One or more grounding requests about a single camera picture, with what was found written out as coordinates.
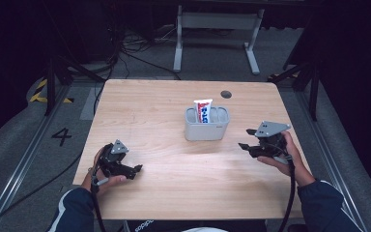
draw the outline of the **caution tape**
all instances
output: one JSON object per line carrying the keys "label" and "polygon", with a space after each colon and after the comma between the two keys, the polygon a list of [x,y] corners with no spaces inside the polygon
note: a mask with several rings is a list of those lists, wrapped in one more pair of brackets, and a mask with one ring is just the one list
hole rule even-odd
{"label": "caution tape", "polygon": [[[47,84],[47,78],[45,76],[39,83],[38,87],[35,90],[35,93],[32,95],[32,98],[30,99],[29,102],[47,102],[46,97],[41,97],[41,92],[44,86],[46,86],[46,84]],[[65,98],[63,100],[63,103],[73,103],[73,102],[74,102],[74,99],[72,98]]]}

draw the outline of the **table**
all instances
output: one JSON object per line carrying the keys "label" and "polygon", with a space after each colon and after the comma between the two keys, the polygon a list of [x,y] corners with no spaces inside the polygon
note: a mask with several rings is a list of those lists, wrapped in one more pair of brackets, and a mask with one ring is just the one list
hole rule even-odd
{"label": "table", "polygon": [[[223,90],[232,97],[221,97]],[[229,111],[224,137],[187,141],[185,110],[207,98]],[[291,124],[272,83],[108,80],[73,183],[81,184],[102,146],[120,139],[129,148],[123,164],[144,166],[101,197],[103,218],[283,218],[290,178],[238,145],[256,144],[245,130],[263,120]],[[290,133],[301,151],[294,128]],[[291,217],[302,217],[297,197]]]}

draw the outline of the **person's left hand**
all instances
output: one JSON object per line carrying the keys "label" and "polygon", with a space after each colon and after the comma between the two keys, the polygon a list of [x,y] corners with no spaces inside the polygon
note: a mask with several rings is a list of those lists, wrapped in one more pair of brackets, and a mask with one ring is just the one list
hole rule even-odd
{"label": "person's left hand", "polygon": [[[98,161],[98,158],[99,158],[102,151],[103,151],[103,148],[101,148],[98,151],[98,153],[96,154],[94,162],[93,162],[93,167],[89,170],[89,172],[87,173],[87,175],[84,178],[83,183],[81,185],[83,188],[87,189],[88,191],[90,191],[90,187],[91,187],[91,184],[92,184],[92,173],[94,171],[94,167],[95,167],[96,162]],[[98,170],[98,173],[96,174],[96,176],[98,177],[99,181],[106,178],[104,176],[103,172],[101,171],[101,169]],[[126,179],[127,179],[126,176],[123,176],[123,175],[121,175],[121,176],[110,176],[106,183],[99,186],[98,196],[105,193],[110,187],[116,186],[117,184],[119,184],[121,182],[124,182]]]}

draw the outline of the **person's right hand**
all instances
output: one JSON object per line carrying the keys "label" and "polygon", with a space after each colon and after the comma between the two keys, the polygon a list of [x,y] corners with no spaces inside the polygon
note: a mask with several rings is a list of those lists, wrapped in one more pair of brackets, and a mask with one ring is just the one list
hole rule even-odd
{"label": "person's right hand", "polygon": [[[295,145],[291,134],[288,131],[283,131],[282,135],[285,137],[285,140],[287,142],[286,146],[287,152],[289,155],[292,156],[292,160],[294,162],[295,179],[298,185],[302,187],[315,182],[315,178],[310,174],[310,172],[306,169],[305,165],[303,164],[302,158],[300,157],[300,151]],[[271,165],[278,168],[280,172],[287,176],[290,175],[289,166],[287,164],[284,164],[280,161],[268,157],[258,157],[257,160],[267,165]]]}

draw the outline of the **gray carpet floor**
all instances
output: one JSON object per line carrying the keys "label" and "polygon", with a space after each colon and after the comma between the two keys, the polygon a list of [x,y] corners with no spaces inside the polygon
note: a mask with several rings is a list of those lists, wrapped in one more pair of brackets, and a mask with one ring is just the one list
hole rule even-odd
{"label": "gray carpet floor", "polygon": [[[243,43],[249,33],[233,31],[227,36],[219,36],[207,31],[190,31],[185,34],[183,66],[178,73],[181,80],[227,80],[227,81],[267,81],[273,73],[282,73],[282,67],[293,46],[298,40],[301,30],[261,30],[254,52],[260,68],[260,75],[253,75],[243,51]],[[173,67],[175,42],[173,39],[165,43],[155,44],[149,49],[131,53],[144,59],[160,69],[141,62],[126,54],[120,54],[111,78],[155,78],[175,79],[168,70]],[[102,62],[95,62],[87,68],[98,67]],[[353,199],[353,204],[363,221],[362,229],[371,231],[371,180],[357,158],[346,132],[344,131],[335,110],[331,106],[323,87],[320,88],[317,104],[318,122],[309,122],[306,110],[300,103],[299,93],[290,88],[292,80],[278,83],[278,89],[285,103],[291,121],[296,128],[300,145],[309,162],[312,173],[327,181],[332,181],[323,159],[323,149],[317,142],[311,124],[317,124],[328,144],[335,164],[340,170],[346,187]],[[39,81],[31,86],[25,98],[29,100]],[[96,94],[101,85],[81,76],[75,79],[70,87],[57,84],[57,89],[67,88],[66,97],[73,98],[73,103],[60,103],[52,117],[44,117],[44,102],[29,102],[29,106],[14,116],[0,130],[0,197],[7,183],[15,172],[23,155],[30,148],[31,141],[36,139],[40,126],[47,123],[31,164],[27,166],[25,175],[17,182],[15,195],[8,200],[8,205],[25,196],[47,180],[56,176],[79,155],[85,145],[87,134],[93,119],[93,108]],[[303,95],[308,96],[308,88]],[[68,129],[71,138],[60,146],[61,139],[52,135],[62,129]],[[36,194],[11,209],[0,219],[0,231],[44,231],[52,220],[57,203],[62,194],[72,188],[71,181],[77,163],[65,174]],[[302,219],[293,218],[289,223],[302,223]],[[268,231],[276,231],[280,220],[269,220]],[[121,221],[106,222],[108,231],[117,231]]]}

